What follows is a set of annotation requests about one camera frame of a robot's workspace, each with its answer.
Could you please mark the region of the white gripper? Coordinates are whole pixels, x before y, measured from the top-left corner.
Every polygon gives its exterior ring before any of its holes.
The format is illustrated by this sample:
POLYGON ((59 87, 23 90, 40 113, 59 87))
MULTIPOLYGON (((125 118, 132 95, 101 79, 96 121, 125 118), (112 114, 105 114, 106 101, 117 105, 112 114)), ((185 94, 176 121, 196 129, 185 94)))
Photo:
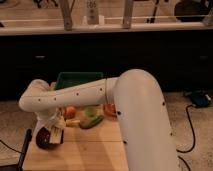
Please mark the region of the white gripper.
POLYGON ((38 112, 37 113, 37 129, 45 127, 47 130, 51 130, 52 127, 64 129, 66 122, 59 110, 54 112, 38 112))

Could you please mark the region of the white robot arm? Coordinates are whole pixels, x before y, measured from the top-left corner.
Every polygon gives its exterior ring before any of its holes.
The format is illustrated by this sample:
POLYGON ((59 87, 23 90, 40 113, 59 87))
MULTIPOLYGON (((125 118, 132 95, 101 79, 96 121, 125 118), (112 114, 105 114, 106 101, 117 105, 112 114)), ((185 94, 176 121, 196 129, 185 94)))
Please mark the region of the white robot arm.
POLYGON ((162 90, 147 71, 131 69, 55 91, 36 79, 19 100, 22 110, 38 115, 51 108, 105 103, 115 105, 129 171, 181 171, 162 90))

